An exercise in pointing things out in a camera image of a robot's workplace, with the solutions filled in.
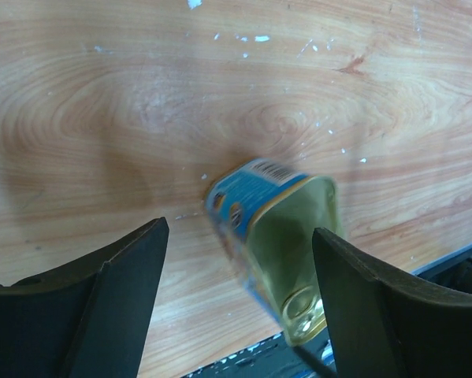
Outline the gold sardine tin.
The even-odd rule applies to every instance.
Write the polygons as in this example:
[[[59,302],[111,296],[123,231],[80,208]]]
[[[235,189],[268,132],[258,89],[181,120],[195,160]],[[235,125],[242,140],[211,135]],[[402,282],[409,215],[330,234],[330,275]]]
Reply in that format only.
[[[326,326],[312,235],[343,236],[333,178],[256,158],[224,174],[204,206],[240,282],[275,319],[290,346]]]

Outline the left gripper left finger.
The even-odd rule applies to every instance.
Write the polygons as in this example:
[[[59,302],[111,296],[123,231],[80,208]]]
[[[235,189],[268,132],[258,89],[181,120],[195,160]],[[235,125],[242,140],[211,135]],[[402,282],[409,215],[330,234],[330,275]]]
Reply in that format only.
[[[134,377],[165,261],[169,226],[0,285],[0,377]]]

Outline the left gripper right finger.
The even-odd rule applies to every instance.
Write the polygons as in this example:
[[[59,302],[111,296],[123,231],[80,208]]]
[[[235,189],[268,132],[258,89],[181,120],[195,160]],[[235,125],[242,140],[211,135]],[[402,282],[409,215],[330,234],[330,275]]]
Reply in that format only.
[[[413,275],[318,228],[314,264],[340,377],[472,377],[472,260]]]

